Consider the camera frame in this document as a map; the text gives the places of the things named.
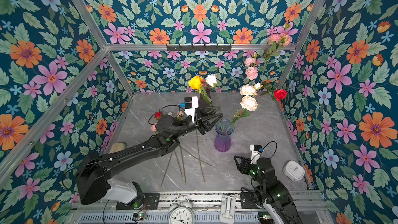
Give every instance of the vase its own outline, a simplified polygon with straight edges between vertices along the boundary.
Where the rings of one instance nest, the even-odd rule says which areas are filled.
[[[231,148],[231,134],[234,133],[235,127],[231,121],[222,119],[216,124],[217,136],[214,139],[214,147],[219,152],[226,152]]]

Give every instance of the marble floor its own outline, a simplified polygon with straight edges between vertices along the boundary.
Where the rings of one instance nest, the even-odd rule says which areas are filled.
[[[169,104],[178,105],[184,102],[184,97],[189,96],[193,94],[135,94],[117,140],[112,142],[124,142],[127,147],[131,147],[146,141],[154,133],[147,122],[148,118],[159,108]],[[239,93],[211,93],[211,97],[213,105],[221,106],[223,118],[231,119],[240,107]],[[251,188],[250,176],[242,175],[236,169],[233,157],[250,157],[251,144],[261,144],[264,147],[274,140],[278,147],[271,161],[277,178],[290,190],[306,189],[304,179],[293,182],[282,172],[289,160],[299,161],[300,158],[295,151],[295,144],[289,141],[276,103],[268,95],[257,97],[257,102],[258,108],[250,117],[236,122],[229,151],[216,151],[213,144],[216,136],[214,129],[204,136],[199,132],[191,132],[179,138],[181,149],[178,147],[171,154],[130,167],[115,178],[125,182],[138,182],[143,191],[227,191],[240,190],[241,187]],[[263,152],[262,157],[269,157],[274,150],[275,144],[272,143]],[[203,161],[201,165],[197,159],[199,157]]]

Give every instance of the yellow rose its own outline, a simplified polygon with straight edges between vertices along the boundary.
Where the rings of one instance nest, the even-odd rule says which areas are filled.
[[[202,86],[202,79],[203,77],[195,76],[193,77],[188,83],[189,86],[192,87],[192,89],[199,90],[199,88]]]

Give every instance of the clock face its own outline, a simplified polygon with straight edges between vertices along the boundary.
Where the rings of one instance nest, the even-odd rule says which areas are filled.
[[[186,207],[176,208],[169,220],[169,224],[193,224],[195,222],[192,212]]]

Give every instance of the red rose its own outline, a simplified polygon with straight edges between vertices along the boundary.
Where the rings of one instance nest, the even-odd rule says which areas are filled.
[[[284,89],[275,90],[274,96],[277,101],[281,101],[281,99],[286,98],[287,92]]]

